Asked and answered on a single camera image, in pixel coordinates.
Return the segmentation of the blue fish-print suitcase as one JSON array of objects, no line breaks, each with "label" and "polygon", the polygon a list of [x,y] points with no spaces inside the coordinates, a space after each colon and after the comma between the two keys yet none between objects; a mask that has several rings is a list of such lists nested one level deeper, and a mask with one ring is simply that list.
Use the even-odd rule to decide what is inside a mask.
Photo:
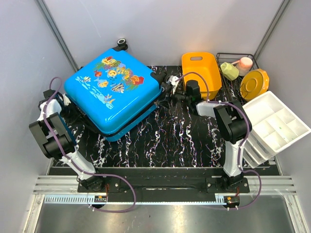
[{"label": "blue fish-print suitcase", "polygon": [[67,97],[99,134],[114,142],[156,109],[166,73],[156,74],[127,52],[124,38],[64,83]]}]

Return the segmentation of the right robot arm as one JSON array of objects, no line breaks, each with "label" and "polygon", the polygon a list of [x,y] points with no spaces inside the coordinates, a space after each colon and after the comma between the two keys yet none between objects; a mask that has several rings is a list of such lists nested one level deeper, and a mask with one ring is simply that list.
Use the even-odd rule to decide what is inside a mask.
[{"label": "right robot arm", "polygon": [[215,184],[225,192],[236,191],[243,182],[242,154],[245,141],[252,130],[240,102],[203,100],[199,84],[194,80],[187,82],[186,91],[174,91],[176,86],[177,81],[162,82],[158,103],[169,108],[177,102],[183,102],[194,114],[216,119],[220,135],[225,141],[225,174]]}]

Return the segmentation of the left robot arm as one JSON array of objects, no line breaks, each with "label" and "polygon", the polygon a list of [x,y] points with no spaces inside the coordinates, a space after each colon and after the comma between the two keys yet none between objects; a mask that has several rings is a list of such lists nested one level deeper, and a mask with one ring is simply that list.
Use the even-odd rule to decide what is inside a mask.
[{"label": "left robot arm", "polygon": [[58,91],[48,89],[39,102],[40,116],[29,125],[43,154],[68,165],[76,174],[80,186],[87,191],[104,190],[105,180],[95,175],[96,168],[78,151],[75,139],[62,119],[67,112],[64,96]]}]

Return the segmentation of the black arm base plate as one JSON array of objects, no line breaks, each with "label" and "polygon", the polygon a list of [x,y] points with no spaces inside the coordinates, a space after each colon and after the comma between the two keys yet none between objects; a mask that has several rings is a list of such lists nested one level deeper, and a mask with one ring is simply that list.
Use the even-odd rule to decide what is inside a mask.
[{"label": "black arm base plate", "polygon": [[248,194],[245,176],[227,178],[217,167],[106,167],[79,181],[79,193],[107,196],[109,202],[199,204],[215,201],[216,194]]}]

